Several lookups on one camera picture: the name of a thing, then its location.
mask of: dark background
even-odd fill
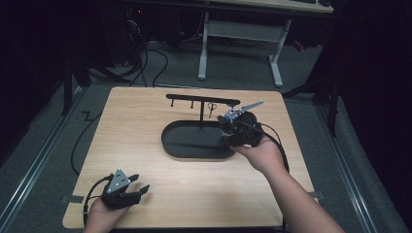
[[[335,62],[345,61],[340,95],[371,164],[412,229],[411,1],[332,3],[336,15],[360,17],[362,21],[356,26],[342,23],[334,27],[297,21],[292,25],[288,43],[297,40],[305,46],[325,46],[308,83],[330,78]],[[79,7],[48,1],[0,4],[0,161],[3,164],[24,136],[31,119],[61,83],[69,51],[110,67],[130,61],[131,45],[124,39],[127,34],[122,8],[108,11],[93,4]],[[107,15],[112,15],[113,20],[108,20]],[[152,9],[148,16],[151,20],[146,30],[174,46],[179,45],[182,36],[179,31],[191,32],[195,28],[190,23],[192,20],[188,20],[192,16],[188,13],[164,10],[159,13]]]

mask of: desk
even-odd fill
[[[73,195],[86,196],[101,178],[122,168],[139,174],[135,190],[150,184],[139,205],[121,219],[118,228],[243,227],[282,225],[282,215],[265,177],[238,153],[225,160],[177,159],[160,140],[170,122],[198,120],[200,103],[171,101],[166,94],[238,99],[253,109],[258,121],[279,133],[291,174],[307,190],[313,185],[282,95],[274,91],[115,87],[112,89]],[[218,105],[212,119],[228,110]],[[205,120],[209,112],[205,111]],[[104,184],[95,189],[102,192]],[[70,203],[63,219],[67,228],[83,228],[83,204]]]
[[[290,0],[209,0],[207,3],[226,3],[263,8],[275,8],[291,11],[303,11],[311,13],[333,12],[332,7],[323,7],[318,2],[316,4],[301,3]],[[202,52],[200,53],[199,73],[200,80],[206,79],[207,67],[207,41],[209,36],[228,37],[235,39],[257,40],[265,42],[275,42],[277,47],[273,55],[269,55],[269,64],[272,70],[273,80],[278,87],[283,86],[281,74],[278,67],[278,59],[282,51],[283,44],[288,36],[292,21],[287,19],[283,26],[267,26],[249,23],[227,22],[220,20],[209,20],[209,14],[205,14],[203,26]]]

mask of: hand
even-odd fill
[[[232,147],[232,149],[245,155],[251,165],[263,175],[279,170],[286,171],[279,148],[267,136],[263,135],[259,144],[254,148],[240,146]]]
[[[130,207],[119,210],[111,210],[106,207],[100,198],[97,198],[93,204],[91,204],[88,212],[85,233],[110,232],[129,208]]]

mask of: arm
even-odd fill
[[[288,173],[282,155],[263,136],[255,148],[235,147],[267,178],[291,232],[343,232],[336,221]]]
[[[88,213],[85,233],[107,233],[110,232],[118,220],[127,212],[130,207],[120,210],[110,210],[100,198],[91,204]]]

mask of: forearm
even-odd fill
[[[264,175],[291,232],[343,232],[336,221],[286,170]]]

